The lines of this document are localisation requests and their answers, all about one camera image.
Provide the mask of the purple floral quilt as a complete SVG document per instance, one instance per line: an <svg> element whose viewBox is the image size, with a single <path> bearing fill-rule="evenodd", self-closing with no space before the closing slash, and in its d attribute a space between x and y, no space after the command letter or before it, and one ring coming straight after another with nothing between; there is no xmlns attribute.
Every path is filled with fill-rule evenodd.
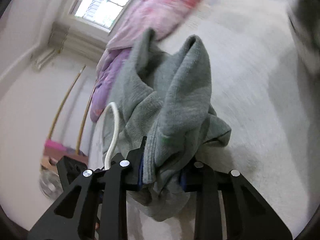
<svg viewBox="0 0 320 240"><path fill-rule="evenodd" d="M185 20L200 1L137 0L129 8L97 65L97 82L90 110L93 122L97 122L104 111L117 75L142 33L151 28L155 31L155 40L163 40Z"/></svg>

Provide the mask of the lower wooden ballet bar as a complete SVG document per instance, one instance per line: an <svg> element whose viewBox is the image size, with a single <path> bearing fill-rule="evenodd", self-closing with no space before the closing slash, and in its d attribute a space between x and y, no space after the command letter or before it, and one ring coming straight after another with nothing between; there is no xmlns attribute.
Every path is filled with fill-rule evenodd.
<svg viewBox="0 0 320 240"><path fill-rule="evenodd" d="M87 116L88 116L88 113L89 113L89 108L90 108L90 105L91 105L91 102L92 102L92 97L93 97L94 91L95 91L95 86L93 86L93 89L91 91L89 100L88 100L86 108L85 108L84 115L82 117L80 130L79 130L78 138L77 138L77 142L76 142L76 148L75 148L75 154L76 155L79 155L79 153L80 153L82 135L83 135L83 132L84 132L84 127L85 127L86 119L87 119Z"/></svg>

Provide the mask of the pink hanging garment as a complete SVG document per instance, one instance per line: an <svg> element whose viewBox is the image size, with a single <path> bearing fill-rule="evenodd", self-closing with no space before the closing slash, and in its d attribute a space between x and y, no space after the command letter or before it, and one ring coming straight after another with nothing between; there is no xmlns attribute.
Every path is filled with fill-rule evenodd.
<svg viewBox="0 0 320 240"><path fill-rule="evenodd" d="M45 144L44 144L45 148L53 148L55 150L59 150L59 151L65 151L66 147L63 146L63 144L61 144L60 142L56 142L53 141L51 139L47 139Z"/></svg>

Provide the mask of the grey zip hoodie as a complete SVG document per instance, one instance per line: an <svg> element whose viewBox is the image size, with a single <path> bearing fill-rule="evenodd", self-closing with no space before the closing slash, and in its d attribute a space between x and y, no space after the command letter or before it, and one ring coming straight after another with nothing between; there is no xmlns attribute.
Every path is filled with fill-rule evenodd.
<svg viewBox="0 0 320 240"><path fill-rule="evenodd" d="M144 31L117 75L108 98L119 112L117 151L128 154L146 139L143 187L130 198L156 221L187 204L178 174L199 147L229 143L231 128L217 116L211 96L209 55L196 35L170 55L156 46L154 30Z"/></svg>

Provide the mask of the white standing fan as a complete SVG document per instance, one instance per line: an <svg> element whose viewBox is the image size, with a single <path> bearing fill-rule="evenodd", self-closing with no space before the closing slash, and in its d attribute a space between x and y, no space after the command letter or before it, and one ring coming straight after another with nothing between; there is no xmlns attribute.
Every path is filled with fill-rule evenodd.
<svg viewBox="0 0 320 240"><path fill-rule="evenodd" d="M56 200L63 193L59 176L50 170L41 171L39 186L42 193L51 200Z"/></svg>

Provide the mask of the brown grey hanging cloth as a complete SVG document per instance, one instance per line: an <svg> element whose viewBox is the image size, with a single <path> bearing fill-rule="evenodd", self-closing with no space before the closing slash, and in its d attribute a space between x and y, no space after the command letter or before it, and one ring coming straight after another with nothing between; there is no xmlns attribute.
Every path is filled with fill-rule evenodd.
<svg viewBox="0 0 320 240"><path fill-rule="evenodd" d="M54 165L65 156L88 165L88 156L68 153L67 151L58 150L56 148L45 147L43 155L48 157L49 161Z"/></svg>

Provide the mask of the barred window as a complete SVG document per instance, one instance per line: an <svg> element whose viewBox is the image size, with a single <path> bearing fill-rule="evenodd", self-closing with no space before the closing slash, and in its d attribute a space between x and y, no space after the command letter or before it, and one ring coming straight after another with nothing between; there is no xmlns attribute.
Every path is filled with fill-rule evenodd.
<svg viewBox="0 0 320 240"><path fill-rule="evenodd" d="M70 14L111 31L131 0L75 0Z"/></svg>

